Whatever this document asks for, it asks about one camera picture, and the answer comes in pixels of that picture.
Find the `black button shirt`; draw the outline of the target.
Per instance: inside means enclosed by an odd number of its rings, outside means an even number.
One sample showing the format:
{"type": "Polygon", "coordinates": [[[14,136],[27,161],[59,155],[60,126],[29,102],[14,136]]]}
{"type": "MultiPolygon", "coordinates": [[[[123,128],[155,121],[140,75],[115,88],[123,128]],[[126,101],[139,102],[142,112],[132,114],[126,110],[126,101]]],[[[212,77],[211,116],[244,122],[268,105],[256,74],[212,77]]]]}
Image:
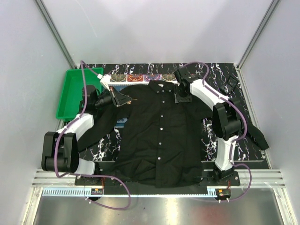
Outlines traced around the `black button shirt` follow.
{"type": "Polygon", "coordinates": [[[78,140],[78,149],[92,146],[125,118],[112,167],[120,178],[157,188],[198,183],[203,171],[203,120],[212,117],[212,110],[197,97],[190,103],[175,103],[172,82],[130,85],[121,93],[132,103],[101,109],[94,126],[78,140]]]}

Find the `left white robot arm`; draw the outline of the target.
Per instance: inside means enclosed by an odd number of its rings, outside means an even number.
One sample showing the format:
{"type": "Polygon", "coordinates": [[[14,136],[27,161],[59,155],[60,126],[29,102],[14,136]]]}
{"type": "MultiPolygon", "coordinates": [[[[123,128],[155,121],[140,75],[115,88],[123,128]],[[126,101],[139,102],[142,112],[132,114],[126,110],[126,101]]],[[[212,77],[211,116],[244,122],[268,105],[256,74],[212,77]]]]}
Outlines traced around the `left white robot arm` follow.
{"type": "Polygon", "coordinates": [[[55,172],[60,178],[67,174],[85,175],[92,186],[101,181],[100,172],[92,161],[80,159],[78,140],[94,126],[96,113],[105,106],[120,107],[130,104],[132,98],[109,87],[99,93],[95,86],[82,88],[82,100],[76,117],[63,128],[47,132],[44,136],[41,167],[43,171],[55,172]]]}

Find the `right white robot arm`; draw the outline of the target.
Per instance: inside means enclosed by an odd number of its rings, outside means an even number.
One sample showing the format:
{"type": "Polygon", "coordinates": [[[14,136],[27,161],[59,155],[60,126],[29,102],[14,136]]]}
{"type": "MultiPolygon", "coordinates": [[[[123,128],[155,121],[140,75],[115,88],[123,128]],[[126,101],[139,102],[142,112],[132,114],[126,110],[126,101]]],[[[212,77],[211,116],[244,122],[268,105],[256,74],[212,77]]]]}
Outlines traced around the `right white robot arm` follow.
{"type": "Polygon", "coordinates": [[[217,136],[217,157],[209,177],[219,186],[225,185],[234,173],[234,148],[239,138],[247,133],[247,122],[238,109],[239,101],[213,89],[197,75],[185,69],[174,72],[179,86],[175,88],[175,102],[190,102],[192,96],[202,100],[212,110],[212,129],[217,136]]]}

